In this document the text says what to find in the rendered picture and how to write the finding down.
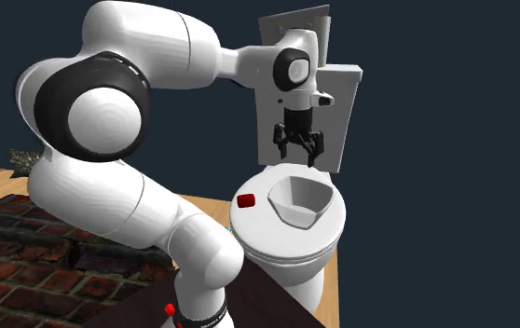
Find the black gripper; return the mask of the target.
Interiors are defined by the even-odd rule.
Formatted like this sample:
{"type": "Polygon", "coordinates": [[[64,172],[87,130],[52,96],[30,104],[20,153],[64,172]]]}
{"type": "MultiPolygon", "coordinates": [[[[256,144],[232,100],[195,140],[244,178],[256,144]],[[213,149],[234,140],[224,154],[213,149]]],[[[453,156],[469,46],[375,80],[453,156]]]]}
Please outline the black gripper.
{"type": "Polygon", "coordinates": [[[284,121],[274,126],[273,143],[279,148],[280,157],[287,157],[288,138],[299,138],[308,153],[308,166],[313,167],[317,157],[324,152],[324,134],[311,131],[313,108],[306,110],[284,109],[284,121]]]}

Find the white angular bowl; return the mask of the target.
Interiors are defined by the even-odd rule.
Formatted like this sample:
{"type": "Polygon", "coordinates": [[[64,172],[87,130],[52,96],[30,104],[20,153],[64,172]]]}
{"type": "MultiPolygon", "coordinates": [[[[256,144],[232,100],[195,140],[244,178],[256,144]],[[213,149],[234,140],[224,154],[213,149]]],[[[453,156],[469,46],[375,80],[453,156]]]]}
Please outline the white angular bowl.
{"type": "Polygon", "coordinates": [[[278,217],[288,226],[308,230],[329,208],[333,188],[319,181],[288,176],[268,192],[267,200],[278,217]]]}

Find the white toilet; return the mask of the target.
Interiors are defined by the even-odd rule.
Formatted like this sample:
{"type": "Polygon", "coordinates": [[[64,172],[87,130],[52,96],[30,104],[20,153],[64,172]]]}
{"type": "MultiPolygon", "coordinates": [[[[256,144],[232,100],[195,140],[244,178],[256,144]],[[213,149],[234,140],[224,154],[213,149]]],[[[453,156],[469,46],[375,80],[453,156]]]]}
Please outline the white toilet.
{"type": "Polygon", "coordinates": [[[363,71],[357,65],[328,64],[317,73],[321,91],[335,103],[317,108],[312,128],[324,134],[324,152],[308,167],[308,154],[299,145],[288,147],[280,158],[272,142],[274,126],[284,119],[284,110],[275,95],[255,93],[258,162],[263,170],[246,181],[237,195],[252,193],[256,204],[239,208],[232,203],[230,225],[247,259],[259,265],[308,312],[313,313],[322,298],[324,268],[334,254],[346,221],[346,207],[331,174],[340,170],[351,110],[363,71]],[[329,208],[308,230],[286,225],[267,200],[271,188],[282,178],[300,176],[330,185],[334,197],[329,208]]]}

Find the dark maroon robot stand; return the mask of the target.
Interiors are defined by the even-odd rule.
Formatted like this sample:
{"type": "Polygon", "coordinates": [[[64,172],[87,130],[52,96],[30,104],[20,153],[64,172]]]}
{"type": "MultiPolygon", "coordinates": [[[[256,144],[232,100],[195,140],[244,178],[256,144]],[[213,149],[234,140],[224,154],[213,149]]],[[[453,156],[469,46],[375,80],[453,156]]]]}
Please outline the dark maroon robot stand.
{"type": "MultiPolygon", "coordinates": [[[[160,328],[176,300],[174,271],[83,323],[83,328],[160,328]]],[[[226,286],[235,328],[325,328],[257,264],[245,260],[226,286]]]]}

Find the dark speckled mat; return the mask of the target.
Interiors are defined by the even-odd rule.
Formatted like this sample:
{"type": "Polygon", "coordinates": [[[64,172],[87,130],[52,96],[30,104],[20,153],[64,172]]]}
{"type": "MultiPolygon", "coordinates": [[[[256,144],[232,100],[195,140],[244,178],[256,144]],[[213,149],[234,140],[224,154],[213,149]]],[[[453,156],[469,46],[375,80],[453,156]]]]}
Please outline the dark speckled mat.
{"type": "Polygon", "coordinates": [[[12,178],[28,177],[33,166],[41,159],[42,153],[20,149],[7,150],[9,161],[13,166],[12,178]]]}

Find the grey flat wall panel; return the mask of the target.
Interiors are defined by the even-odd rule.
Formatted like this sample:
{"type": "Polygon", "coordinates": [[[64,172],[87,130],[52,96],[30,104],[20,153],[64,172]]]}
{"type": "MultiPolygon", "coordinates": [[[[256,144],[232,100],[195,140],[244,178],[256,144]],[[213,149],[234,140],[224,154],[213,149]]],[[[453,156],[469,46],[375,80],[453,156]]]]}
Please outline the grey flat wall panel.
{"type": "Polygon", "coordinates": [[[329,5],[309,7],[258,19],[263,45],[273,45],[280,41],[290,29],[304,29],[316,33],[319,47],[319,67],[327,63],[331,16],[329,5]]]}

